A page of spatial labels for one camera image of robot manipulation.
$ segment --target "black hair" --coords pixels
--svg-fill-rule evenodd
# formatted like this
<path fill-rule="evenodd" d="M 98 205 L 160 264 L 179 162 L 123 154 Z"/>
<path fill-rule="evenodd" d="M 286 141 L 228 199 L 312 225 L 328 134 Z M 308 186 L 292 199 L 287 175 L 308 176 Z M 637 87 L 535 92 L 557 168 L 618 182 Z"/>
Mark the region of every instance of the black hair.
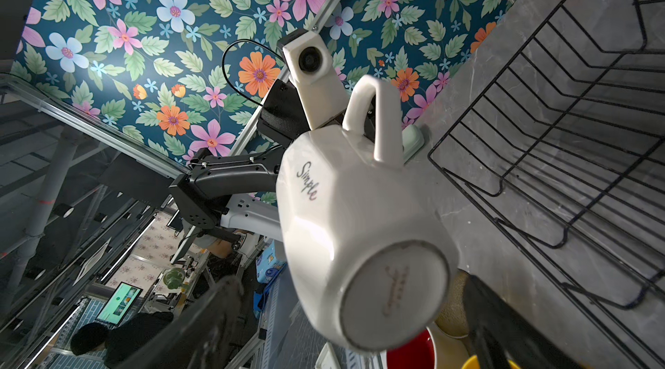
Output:
<path fill-rule="evenodd" d="M 72 336 L 70 343 L 72 352 L 79 356 L 96 348 L 106 341 L 108 329 L 99 323 L 88 323 L 79 328 L 79 331 Z"/>

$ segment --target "green screen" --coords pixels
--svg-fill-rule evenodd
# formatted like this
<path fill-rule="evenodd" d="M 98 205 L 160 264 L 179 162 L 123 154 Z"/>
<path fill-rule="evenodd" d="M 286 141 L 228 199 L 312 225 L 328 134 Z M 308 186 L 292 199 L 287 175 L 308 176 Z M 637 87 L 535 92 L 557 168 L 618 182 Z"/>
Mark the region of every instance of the green screen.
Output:
<path fill-rule="evenodd" d="M 129 307 L 131 307 L 132 303 L 140 293 L 140 288 L 121 282 L 120 286 L 116 289 L 116 292 L 113 293 L 101 313 L 97 316 L 97 320 L 111 324 L 120 323 L 122 317 L 124 317 L 127 310 L 129 310 Z"/>

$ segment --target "white mug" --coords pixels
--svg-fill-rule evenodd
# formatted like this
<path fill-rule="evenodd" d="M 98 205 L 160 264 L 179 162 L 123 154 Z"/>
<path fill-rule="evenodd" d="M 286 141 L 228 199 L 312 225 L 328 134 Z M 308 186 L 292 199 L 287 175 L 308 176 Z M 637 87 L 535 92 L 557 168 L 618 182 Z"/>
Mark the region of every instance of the white mug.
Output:
<path fill-rule="evenodd" d="M 364 119 L 376 94 L 375 144 Z M 312 326 L 358 351 L 396 348 L 439 313 L 458 250 L 402 173 L 400 94 L 363 76 L 342 126 L 307 132 L 277 178 L 291 276 Z"/>

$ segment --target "dish rack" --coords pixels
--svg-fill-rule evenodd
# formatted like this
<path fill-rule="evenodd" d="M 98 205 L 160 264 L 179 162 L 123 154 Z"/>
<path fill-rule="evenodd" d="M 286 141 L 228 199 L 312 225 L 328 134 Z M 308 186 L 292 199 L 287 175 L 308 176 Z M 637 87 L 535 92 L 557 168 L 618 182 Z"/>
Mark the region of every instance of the dish rack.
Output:
<path fill-rule="evenodd" d="M 638 368 L 665 368 L 625 318 L 665 302 L 664 4 L 561 0 L 428 153 Z"/>

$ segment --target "blue flower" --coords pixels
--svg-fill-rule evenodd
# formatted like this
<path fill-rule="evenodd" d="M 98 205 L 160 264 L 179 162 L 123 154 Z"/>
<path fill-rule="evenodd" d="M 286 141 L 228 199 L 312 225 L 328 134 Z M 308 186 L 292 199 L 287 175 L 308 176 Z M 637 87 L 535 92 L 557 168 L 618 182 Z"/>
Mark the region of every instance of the blue flower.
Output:
<path fill-rule="evenodd" d="M 464 63 L 465 61 L 469 60 L 471 58 L 471 52 L 470 50 L 466 50 L 465 52 L 461 53 L 461 61 Z"/>
<path fill-rule="evenodd" d="M 265 16 L 265 10 L 262 10 L 261 8 L 256 8 L 256 12 L 254 13 L 254 18 L 256 18 L 259 21 L 259 24 L 262 24 L 263 21 L 268 21 L 268 18 Z"/>
<path fill-rule="evenodd" d="M 262 38 L 261 40 L 259 40 L 258 38 L 255 38 L 254 41 L 256 41 L 257 43 L 265 44 L 265 38 Z M 261 47 L 261 46 L 254 46 L 254 50 L 256 50 L 256 51 L 259 51 L 259 50 L 262 50 L 262 49 L 263 49 L 263 47 Z"/>
<path fill-rule="evenodd" d="M 115 126 L 116 125 L 116 117 L 114 117 L 112 115 L 105 114 L 104 119 L 102 121 L 106 124 L 109 124 L 109 126 Z"/>
<path fill-rule="evenodd" d="M 171 29 L 171 24 L 164 25 L 160 23 L 160 28 L 162 29 L 160 35 L 165 36 L 166 38 L 171 37 L 171 34 L 173 34 L 173 30 Z"/>
<path fill-rule="evenodd" d="M 118 12 L 118 7 L 109 2 L 107 12 L 111 13 L 111 18 L 118 18 L 121 14 Z"/>
<path fill-rule="evenodd" d="M 199 34 L 198 27 L 192 28 L 191 26 L 187 26 L 187 31 L 189 32 L 187 33 L 187 35 L 185 35 L 185 37 L 191 38 L 193 42 L 196 43 L 196 39 L 201 38 L 201 34 Z"/>
<path fill-rule="evenodd" d="M 226 26 L 226 24 L 221 26 L 220 32 L 224 34 L 224 38 L 228 38 L 231 36 L 231 29 Z"/>
<path fill-rule="evenodd" d="M 399 28 L 404 24 L 404 19 L 399 14 L 395 14 L 395 19 L 392 23 L 395 24 L 395 27 Z"/>
<path fill-rule="evenodd" d="M 147 82 L 143 85 L 145 89 L 150 91 L 150 93 L 155 93 L 155 91 L 157 90 L 157 82 L 154 80 L 150 80 L 150 78 L 145 79 L 145 81 Z"/>
<path fill-rule="evenodd" d="M 138 2 L 138 0 L 125 0 L 125 7 L 127 7 L 127 9 L 129 9 L 129 7 L 131 7 L 132 9 L 135 10 L 137 2 Z"/>
<path fill-rule="evenodd" d="M 97 60 L 92 62 L 92 67 L 90 68 L 97 76 L 102 77 L 102 73 L 106 74 L 106 69 L 104 69 L 104 63 L 97 63 Z"/>
<path fill-rule="evenodd" d="M 60 80 L 58 80 L 58 75 L 51 74 L 51 72 L 46 72 L 46 81 L 50 84 L 60 83 Z"/>

